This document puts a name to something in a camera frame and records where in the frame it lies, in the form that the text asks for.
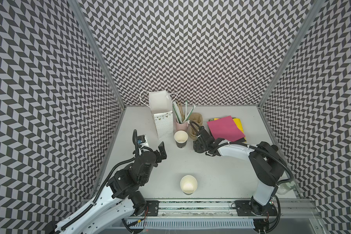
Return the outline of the green wrapped straw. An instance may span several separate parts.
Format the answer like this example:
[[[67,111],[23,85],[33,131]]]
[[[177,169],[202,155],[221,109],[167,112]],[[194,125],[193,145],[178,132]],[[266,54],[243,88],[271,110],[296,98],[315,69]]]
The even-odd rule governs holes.
[[[189,118],[190,118],[190,116],[191,116],[191,114],[193,113],[193,111],[194,111],[195,108],[196,108],[196,106],[194,105],[194,106],[192,107],[192,109],[190,110],[190,112],[186,115],[184,122],[187,122],[187,121],[189,120]]]

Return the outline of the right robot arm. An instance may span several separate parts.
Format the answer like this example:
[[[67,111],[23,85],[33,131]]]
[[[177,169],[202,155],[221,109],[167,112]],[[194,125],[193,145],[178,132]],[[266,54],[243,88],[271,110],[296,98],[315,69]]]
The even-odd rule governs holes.
[[[190,121],[191,128],[196,132],[197,139],[193,143],[194,151],[210,157],[232,157],[251,163],[258,185],[251,200],[248,202],[252,215],[262,216],[269,207],[279,186],[290,183],[294,175],[286,162],[277,153],[275,145],[262,141],[257,145],[249,145],[239,141],[228,141],[213,138],[207,130],[196,122]]]

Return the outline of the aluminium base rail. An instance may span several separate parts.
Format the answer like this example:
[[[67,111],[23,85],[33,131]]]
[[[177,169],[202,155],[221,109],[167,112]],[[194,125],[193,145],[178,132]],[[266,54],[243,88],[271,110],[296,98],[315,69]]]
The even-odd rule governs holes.
[[[267,211],[261,216],[254,215],[245,199],[153,199],[147,200],[149,205],[143,214],[149,218],[253,218],[264,219],[276,217],[278,210],[274,199]],[[314,203],[310,199],[280,198],[281,218],[320,218]]]

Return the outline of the cartoon animal paper gift bag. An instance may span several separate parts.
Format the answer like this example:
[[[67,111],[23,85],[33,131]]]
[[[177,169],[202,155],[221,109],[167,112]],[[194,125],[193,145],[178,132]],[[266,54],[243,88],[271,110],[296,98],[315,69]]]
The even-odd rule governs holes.
[[[173,101],[178,95],[179,92],[168,93],[166,90],[156,92],[143,90],[139,94],[140,102],[150,108],[158,139],[163,139],[173,133]]]

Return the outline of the aluminium corner post right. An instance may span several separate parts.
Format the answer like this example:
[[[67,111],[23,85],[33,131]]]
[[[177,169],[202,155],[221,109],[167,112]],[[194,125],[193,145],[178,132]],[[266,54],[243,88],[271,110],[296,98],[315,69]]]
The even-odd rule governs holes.
[[[286,52],[282,62],[280,63],[279,68],[277,69],[271,82],[269,83],[269,86],[267,87],[266,91],[264,92],[263,97],[261,98],[260,102],[258,103],[259,109],[263,108],[263,106],[265,105],[265,102],[270,97],[270,95],[273,92],[274,88],[276,87],[279,79],[281,78],[282,74],[285,72],[286,67],[291,62],[292,57],[296,53],[298,47],[300,46],[302,40],[306,36],[309,28],[311,27],[312,23],[314,22],[316,16],[320,12],[324,3],[325,3],[325,1],[322,1],[322,0],[314,1],[312,7],[310,8],[310,11],[308,12],[307,16],[304,19],[304,22],[302,23],[299,30],[297,31],[297,33],[294,37],[294,40],[290,44],[288,51]]]

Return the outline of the magenta paper napkin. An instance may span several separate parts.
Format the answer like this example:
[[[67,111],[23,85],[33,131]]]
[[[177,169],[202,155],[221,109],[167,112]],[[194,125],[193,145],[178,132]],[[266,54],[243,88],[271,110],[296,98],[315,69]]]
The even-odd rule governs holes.
[[[240,130],[233,121],[233,117],[214,118],[207,122],[208,128],[214,139],[222,138],[228,141],[245,142],[246,139],[239,139]]]

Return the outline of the black sleeved paper cup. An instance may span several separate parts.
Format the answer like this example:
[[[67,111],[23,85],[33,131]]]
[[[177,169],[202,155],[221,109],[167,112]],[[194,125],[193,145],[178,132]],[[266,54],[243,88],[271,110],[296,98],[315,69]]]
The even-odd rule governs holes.
[[[176,142],[177,147],[182,149],[187,144],[188,133],[183,130],[177,131],[174,134],[174,140]]]

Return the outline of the aluminium corner post left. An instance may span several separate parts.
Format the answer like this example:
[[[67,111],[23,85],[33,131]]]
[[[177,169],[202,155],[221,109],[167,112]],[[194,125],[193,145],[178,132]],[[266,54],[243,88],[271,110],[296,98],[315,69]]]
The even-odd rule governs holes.
[[[91,50],[92,50],[92,52],[93,52],[93,54],[94,54],[94,56],[99,64],[108,84],[111,87],[113,94],[117,98],[119,106],[122,109],[125,109],[126,106],[125,106],[125,104],[121,98],[121,95],[120,95],[120,93],[115,85],[114,79],[112,78],[112,75],[109,71],[109,68],[108,68],[106,62],[105,62],[105,59],[103,58],[102,53],[97,45],[97,41],[94,38],[93,33],[90,30],[90,27],[86,21],[86,18],[85,18],[84,14],[80,8],[79,1],[69,0],[68,3],[69,3],[71,11],[74,13],[76,21],[78,22],[84,36],[86,37],[87,42],[89,43],[89,45],[91,47]]]

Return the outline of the pink metal straw bucket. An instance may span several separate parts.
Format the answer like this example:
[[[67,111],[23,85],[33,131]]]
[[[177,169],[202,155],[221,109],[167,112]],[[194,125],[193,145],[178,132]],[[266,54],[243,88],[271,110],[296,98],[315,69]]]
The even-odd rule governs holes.
[[[188,127],[189,127],[188,121],[186,121],[184,123],[179,123],[177,118],[175,118],[174,123],[175,123],[175,130],[174,130],[175,132],[177,132],[177,131],[187,132],[188,131]]]

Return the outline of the black plastic cup lid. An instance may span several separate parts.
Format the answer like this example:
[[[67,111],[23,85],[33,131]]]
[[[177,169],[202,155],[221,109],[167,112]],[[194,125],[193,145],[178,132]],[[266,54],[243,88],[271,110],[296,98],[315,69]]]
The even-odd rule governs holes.
[[[195,152],[202,154],[205,152],[204,146],[198,140],[193,141],[193,149]]]

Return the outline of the aluminium corner post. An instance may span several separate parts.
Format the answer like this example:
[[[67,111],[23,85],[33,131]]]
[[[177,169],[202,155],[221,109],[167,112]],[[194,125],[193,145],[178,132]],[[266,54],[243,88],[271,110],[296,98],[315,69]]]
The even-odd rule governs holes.
[[[115,85],[114,79],[112,78],[112,75],[109,71],[109,68],[108,68],[106,62],[105,62],[105,59],[103,58],[102,53],[97,45],[97,41],[94,38],[93,33],[90,30],[90,27],[86,21],[86,18],[85,18],[84,14],[80,8],[79,1],[69,0],[68,3],[69,3],[71,11],[74,13],[76,21],[78,22],[84,36],[86,37],[87,42],[89,43],[89,45],[91,47],[91,50],[92,50],[92,52],[93,52],[93,54],[94,54],[94,56],[99,64],[108,84],[111,87],[113,94],[117,98],[119,106],[122,109],[125,109],[126,106],[125,106],[125,104],[121,98],[121,95],[120,95],[120,93]]]
[[[294,40],[290,44],[288,51],[286,52],[282,62],[280,63],[279,68],[277,69],[271,82],[269,83],[269,86],[267,87],[266,91],[264,92],[263,97],[261,98],[260,102],[258,103],[259,109],[263,108],[263,106],[265,105],[265,102],[270,97],[270,95],[273,92],[274,88],[276,87],[279,79],[281,78],[282,74],[285,72],[286,67],[291,62],[292,57],[296,53],[298,47],[300,46],[302,40],[306,36],[309,28],[311,27],[312,23],[314,22],[316,16],[320,12],[324,3],[325,3],[325,1],[322,1],[322,0],[314,1],[312,7],[310,8],[310,11],[308,12],[307,16],[304,19],[304,22],[302,23],[299,30],[297,31],[297,33],[294,37]]]

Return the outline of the wooden stir stick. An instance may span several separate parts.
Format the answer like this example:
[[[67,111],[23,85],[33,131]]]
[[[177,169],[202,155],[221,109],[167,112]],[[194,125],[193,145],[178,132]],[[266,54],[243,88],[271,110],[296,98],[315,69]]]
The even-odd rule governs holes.
[[[183,122],[184,121],[184,113],[183,113],[182,105],[180,102],[177,102],[177,105],[178,105],[179,112],[180,112],[181,122]]]

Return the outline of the white paper cup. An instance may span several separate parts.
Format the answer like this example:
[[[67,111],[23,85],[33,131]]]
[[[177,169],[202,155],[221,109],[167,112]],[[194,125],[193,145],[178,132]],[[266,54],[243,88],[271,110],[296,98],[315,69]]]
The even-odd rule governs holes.
[[[185,175],[180,181],[180,188],[186,195],[193,194],[198,188],[198,181],[192,175]]]

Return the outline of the yellow paper napkin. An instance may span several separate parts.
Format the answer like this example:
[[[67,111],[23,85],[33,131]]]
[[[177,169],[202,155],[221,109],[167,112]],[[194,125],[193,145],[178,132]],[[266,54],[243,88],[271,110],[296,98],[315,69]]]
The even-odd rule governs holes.
[[[240,130],[240,134],[239,134],[239,139],[245,138],[245,134],[244,134],[244,130],[243,130],[243,126],[242,123],[240,121],[240,119],[238,118],[234,118],[233,119],[235,125],[237,126],[237,128]]]

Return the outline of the stacked pulp cup carriers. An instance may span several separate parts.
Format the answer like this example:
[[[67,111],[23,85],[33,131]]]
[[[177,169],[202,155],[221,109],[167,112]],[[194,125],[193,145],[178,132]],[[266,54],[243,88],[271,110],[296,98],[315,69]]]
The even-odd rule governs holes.
[[[200,113],[192,113],[189,120],[195,122],[198,126],[203,126],[203,116]],[[190,123],[189,136],[192,140],[197,140],[196,131],[193,129],[193,127],[195,127],[197,130],[199,129]]]

